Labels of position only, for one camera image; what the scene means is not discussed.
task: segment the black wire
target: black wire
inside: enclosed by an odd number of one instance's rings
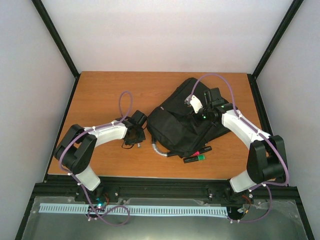
[[[134,147],[134,144],[131,145],[131,147],[124,147],[125,142],[122,143],[121,148],[123,149],[132,149]]]

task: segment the black metal frame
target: black metal frame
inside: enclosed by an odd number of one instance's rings
[[[63,41],[61,40],[53,22],[51,21],[48,12],[46,11],[41,0],[32,0],[35,8],[41,16],[44,24],[50,32],[54,42],[59,48],[66,64],[70,68],[75,81],[68,100],[65,113],[60,125],[60,129],[54,144],[56,148],[65,119],[68,114],[70,104],[72,102],[77,84],[80,78],[80,74],[77,71]],[[272,129],[267,117],[267,113],[259,92],[257,85],[257,78],[280,41],[282,35],[285,33],[291,20],[298,11],[303,0],[293,0],[290,8],[285,14],[282,22],[280,23],[277,31],[271,39],[267,49],[261,57],[258,65],[256,66],[253,74],[248,74],[248,81],[251,87],[252,96],[257,109],[258,117],[261,123],[263,131],[272,135]],[[185,179],[158,179],[158,178],[123,178],[123,177],[100,177],[101,181],[108,186],[117,189],[119,198],[173,198],[173,199],[199,199],[208,203],[220,203],[222,206],[230,207],[232,204],[226,201],[218,201],[216,198],[210,197],[211,189],[217,189],[227,184],[226,180],[185,180]],[[65,175],[48,175],[48,169],[45,173],[44,181],[42,183],[36,183],[25,210],[24,217],[21,221],[20,228],[16,235],[16,240],[20,240],[23,236],[30,211],[35,197],[37,196],[75,196],[79,187],[75,184],[74,180],[70,176]],[[270,187],[272,192],[272,198],[275,200],[295,200],[306,235],[308,239],[315,239],[304,210],[298,189],[296,187]],[[258,188],[254,191],[254,197],[256,199],[269,199],[269,193],[264,188]]]

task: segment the black backpack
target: black backpack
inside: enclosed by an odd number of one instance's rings
[[[185,104],[185,99],[191,94],[196,81],[197,79],[194,77],[185,80],[147,118],[146,127],[152,138],[181,158],[191,156],[209,141],[230,131],[220,122],[211,122],[205,119],[199,123],[192,121],[193,108]],[[194,95],[202,103],[205,103],[204,91],[208,89],[199,82]],[[221,97],[220,92],[217,92],[217,99],[223,99],[223,104],[228,103]]]

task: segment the marker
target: marker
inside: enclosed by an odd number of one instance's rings
[[[211,150],[212,150],[212,147],[211,147],[211,146],[205,146],[205,147],[201,148],[199,151],[196,151],[196,152],[192,155],[192,157],[198,156],[198,155],[200,155],[200,154],[204,154],[204,153],[209,152],[209,151],[211,151]]]
[[[185,164],[188,164],[188,163],[202,161],[202,160],[205,160],[205,156],[204,155],[198,155],[198,156],[186,157],[186,158],[183,159],[183,162]]]

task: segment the red marker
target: red marker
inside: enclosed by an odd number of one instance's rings
[[[196,151],[196,152],[192,155],[192,157],[198,156],[198,155],[200,155],[200,154],[204,154],[204,153],[209,152],[209,151],[211,151],[211,150],[212,150],[212,147],[211,147],[211,146],[205,146],[205,147],[201,148],[199,151]]]

